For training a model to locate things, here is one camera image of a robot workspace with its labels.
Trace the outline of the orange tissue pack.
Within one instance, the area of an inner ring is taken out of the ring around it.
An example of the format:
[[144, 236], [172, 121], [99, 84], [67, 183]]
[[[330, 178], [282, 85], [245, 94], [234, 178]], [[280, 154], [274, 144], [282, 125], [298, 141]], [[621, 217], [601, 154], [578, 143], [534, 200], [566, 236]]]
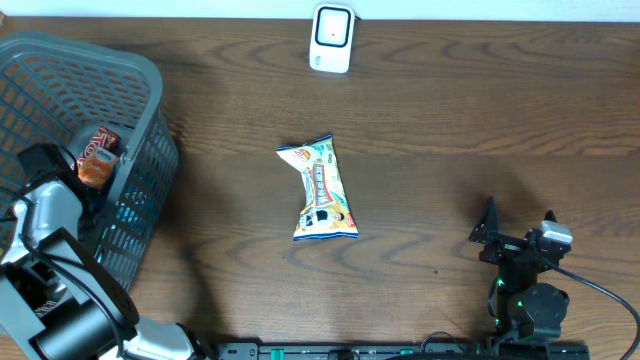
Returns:
[[79, 179], [90, 188], [102, 190], [119, 162], [117, 155], [96, 147], [87, 157], [77, 161]]

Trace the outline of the red chocolate bar wrapper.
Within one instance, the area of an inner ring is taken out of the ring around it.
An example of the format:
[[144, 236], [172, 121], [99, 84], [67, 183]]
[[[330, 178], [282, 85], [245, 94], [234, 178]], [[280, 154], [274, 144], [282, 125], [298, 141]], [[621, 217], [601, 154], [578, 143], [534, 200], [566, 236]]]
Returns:
[[120, 136], [105, 126], [99, 126], [91, 136], [88, 143], [77, 156], [76, 163], [81, 167], [84, 161], [97, 149], [102, 148], [107, 151], [115, 150], [120, 142]]

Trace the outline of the yellow noodle snack bag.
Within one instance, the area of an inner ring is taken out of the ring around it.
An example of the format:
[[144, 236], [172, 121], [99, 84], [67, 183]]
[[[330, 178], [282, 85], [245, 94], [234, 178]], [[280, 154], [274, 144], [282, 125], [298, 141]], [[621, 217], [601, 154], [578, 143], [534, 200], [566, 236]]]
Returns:
[[333, 136], [280, 146], [277, 155], [300, 173], [305, 191], [305, 207], [293, 240], [357, 239], [359, 231], [340, 176]]

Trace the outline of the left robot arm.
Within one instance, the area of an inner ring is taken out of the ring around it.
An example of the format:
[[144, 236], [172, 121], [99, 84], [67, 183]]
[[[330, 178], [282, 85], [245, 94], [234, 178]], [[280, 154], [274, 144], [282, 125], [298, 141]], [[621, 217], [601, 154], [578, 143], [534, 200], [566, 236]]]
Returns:
[[140, 316], [77, 239], [83, 189], [68, 167], [29, 168], [8, 194], [14, 238], [1, 262], [1, 326], [30, 359], [215, 359], [182, 324]]

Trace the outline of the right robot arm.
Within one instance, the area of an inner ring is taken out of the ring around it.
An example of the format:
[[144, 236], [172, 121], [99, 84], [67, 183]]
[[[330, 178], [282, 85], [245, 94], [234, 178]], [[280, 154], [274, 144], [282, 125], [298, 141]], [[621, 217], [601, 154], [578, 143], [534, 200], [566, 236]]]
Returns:
[[488, 295], [496, 334], [486, 340], [486, 351], [500, 357], [549, 359], [550, 343], [561, 335], [569, 296], [540, 282], [538, 275], [557, 266], [571, 251], [573, 236], [568, 226], [549, 210], [540, 225], [525, 235], [504, 234], [495, 200], [490, 197], [469, 240], [483, 246], [480, 261], [498, 267]]

